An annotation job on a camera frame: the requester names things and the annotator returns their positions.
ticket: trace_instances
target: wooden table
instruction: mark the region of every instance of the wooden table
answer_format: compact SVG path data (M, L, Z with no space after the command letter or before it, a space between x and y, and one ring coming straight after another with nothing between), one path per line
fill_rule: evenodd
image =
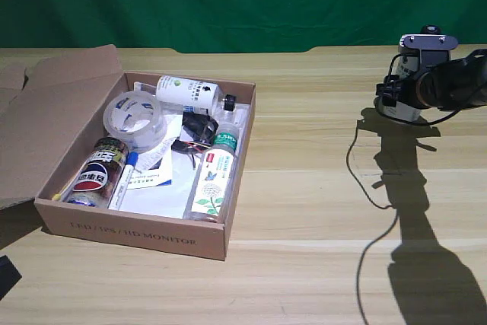
M0 67L64 51L0 49ZM32 206L18 206L0 212L0 253L23 275L0 302L0 323L487 323L487 107L438 129L379 119L375 84L395 53L121 49L125 70L256 82L228 258L51 236ZM373 206L347 169L357 126L350 168L375 204L397 209Z

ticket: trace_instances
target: canned drink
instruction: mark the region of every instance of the canned drink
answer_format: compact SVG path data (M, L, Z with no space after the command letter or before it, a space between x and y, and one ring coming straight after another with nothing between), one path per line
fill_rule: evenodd
M129 149L119 139L105 137L98 140L65 201L107 208L128 154Z

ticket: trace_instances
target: black cable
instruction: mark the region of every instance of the black cable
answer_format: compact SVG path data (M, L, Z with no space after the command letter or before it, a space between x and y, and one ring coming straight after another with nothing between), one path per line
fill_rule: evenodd
M390 65L389 65L389 74L387 75L387 80L388 81L390 80L390 76L392 74L394 61L399 56L407 56L407 54L404 54L403 55L403 54L398 53L397 55L395 55L393 57ZM487 85L487 81L483 82L481 85L479 85L477 88L475 88L473 90L473 92L471 93L471 95L468 96L468 98L466 98L464 102L462 102L462 104L460 105L460 107L458 107L456 110L454 110L450 114L446 115L445 117L441 117L440 119L436 119L436 120L431 121L431 122L426 122L426 123L412 122L412 121L408 121L406 119L400 119L400 118L388 116L388 115L386 115L384 112L382 112L379 109L378 98L375 98L374 99L374 108L377 111L377 113L379 113L382 117L386 117L388 119L391 119L392 121L401 122L401 123L405 123L406 125L412 125L412 126L433 126L433 125L436 125L438 123L444 122L444 121L450 119L451 117L457 115L459 112L461 112L463 110L463 108L465 108L466 106L469 105L470 101L473 99L473 97L475 97L475 94L477 94L479 91L481 91L486 85Z
M393 220L392 224L390 224L390 226L387 228L387 230L384 233L382 233L379 237L376 237L370 243L367 244L367 246L363 249L363 251L361 253L360 260L358 261L357 274L355 276L355 293L357 295L358 309L360 311L360 315L361 315L362 320L364 321L365 325L369 325L369 323L368 323L367 318L365 316L364 305L362 304L362 299L361 299L361 295L360 295L360 275L361 275L362 267L364 265L365 255L367 255L367 252L372 247L372 245L374 245L378 241L382 240L384 237L386 237L393 230L394 226L396 226L398 219L399 219L399 214L396 211L396 215L394 216L394 220Z
M353 147L355 146L355 143L357 142L357 137L358 137L358 125L355 127L355 136L353 138L353 141L352 143L350 144L350 147L349 147L349 150L347 151L347 155L345 157L345 163L347 165L347 169L349 169L349 173L352 175L353 179L355 179L355 182L357 182L358 186L362 189L362 192L365 194L365 196L367 197L368 201L374 205L375 207L377 207L378 209L388 209L390 207L392 207L392 205L388 205L388 206L379 206L376 202L374 202L372 200L372 198L369 196L369 194L367 193L367 190L365 189L364 185L361 183L361 181L357 178L357 176L355 175L355 173L353 172L352 170L352 167L350 167L350 154L352 153L352 149Z
M367 190L365 189L364 185L361 183L361 181L354 174L354 172L352 170L352 167L350 166L350 155L352 154L352 149L355 146L355 143L357 142L357 138L358 138L358 124L355 127L355 135L353 137L353 141L350 144L350 147L349 147L349 149L347 151L347 155L345 157L345 162L346 162L346 165L347 165L347 169L349 170L349 173L352 175L352 177L354 178L355 182L357 182L357 184L360 186L360 188L362 189L362 192L365 194L365 196L367 197L368 201L372 205L374 205L374 207L377 207L378 209L388 209L388 208L393 207L392 205L379 206L377 203L375 203L372 200L372 198L369 196L369 194L368 194ZM393 230L394 226L396 226L396 223L397 223L397 219L398 218L399 218L399 216L398 216L398 213L396 211L396 215L394 216L393 223L390 225L390 227L384 233L382 233L379 237L373 239L363 249L363 251L361 252L361 255L360 255L360 260L358 261L357 272L356 272L356 275L355 275L355 294L357 295L358 309L360 311L360 315L361 315L362 320L364 321L364 324L365 325L369 325L369 323L367 321L367 317L365 316L364 306L362 304L362 299L361 299L361 294L360 294L360 275L361 275L362 266L364 264L365 256L367 255L367 252L372 247L372 245L374 245L375 243L377 243L382 238L386 237Z

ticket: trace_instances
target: cardboard box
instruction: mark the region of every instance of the cardboard box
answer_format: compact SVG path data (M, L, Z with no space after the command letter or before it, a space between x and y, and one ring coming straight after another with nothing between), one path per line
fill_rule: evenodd
M42 60L22 91L23 79L21 84L5 81L19 70L0 78L0 207L35 198L52 234L224 260L255 111L254 84L197 78L219 84L250 105L229 210L216 224L50 200L106 135L105 106L132 90L135 81L155 85L160 75L123 72L113 45Z

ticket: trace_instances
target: white plastic bottle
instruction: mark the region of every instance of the white plastic bottle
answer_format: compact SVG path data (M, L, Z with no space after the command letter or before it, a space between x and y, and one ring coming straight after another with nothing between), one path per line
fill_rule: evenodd
M166 108L209 116L214 116L219 110L229 110L226 105L235 103L235 97L224 95L217 84L169 75L161 76L155 96L167 104Z
M224 119L218 125L213 146L202 156L183 218L223 221L239 134L238 126L233 122L233 113L225 112Z

